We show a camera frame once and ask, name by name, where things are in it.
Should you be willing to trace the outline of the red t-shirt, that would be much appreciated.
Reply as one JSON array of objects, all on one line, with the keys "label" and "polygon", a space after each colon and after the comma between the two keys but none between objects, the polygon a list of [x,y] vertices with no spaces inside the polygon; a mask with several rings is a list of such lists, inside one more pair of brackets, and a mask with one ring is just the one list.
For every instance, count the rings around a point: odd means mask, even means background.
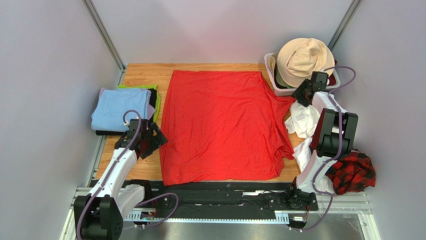
[{"label": "red t-shirt", "polygon": [[294,154],[284,124],[293,103],[259,71],[175,70],[160,126],[163,183],[278,177]]}]

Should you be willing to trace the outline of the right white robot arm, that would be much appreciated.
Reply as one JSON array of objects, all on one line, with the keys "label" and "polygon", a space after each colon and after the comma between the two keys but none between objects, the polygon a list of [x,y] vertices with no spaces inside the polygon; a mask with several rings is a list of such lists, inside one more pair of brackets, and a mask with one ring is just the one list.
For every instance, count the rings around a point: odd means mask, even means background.
[{"label": "right white robot arm", "polygon": [[314,71],[292,94],[297,103],[314,107],[320,116],[309,147],[310,160],[293,180],[286,199],[291,209],[310,205],[318,192],[316,179],[353,149],[359,117],[341,108],[332,93],[326,91],[328,77],[324,71]]}]

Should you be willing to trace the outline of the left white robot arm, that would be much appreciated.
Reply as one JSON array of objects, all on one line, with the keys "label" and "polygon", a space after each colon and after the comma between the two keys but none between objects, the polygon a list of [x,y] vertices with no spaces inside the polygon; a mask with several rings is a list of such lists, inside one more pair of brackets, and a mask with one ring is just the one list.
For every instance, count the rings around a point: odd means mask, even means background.
[{"label": "left white robot arm", "polygon": [[87,195],[73,203],[75,233],[78,240],[118,240],[124,217],[141,203],[149,192],[149,182],[123,187],[126,177],[139,159],[145,159],[168,140],[155,122],[131,119],[114,145],[111,160],[101,178]]}]

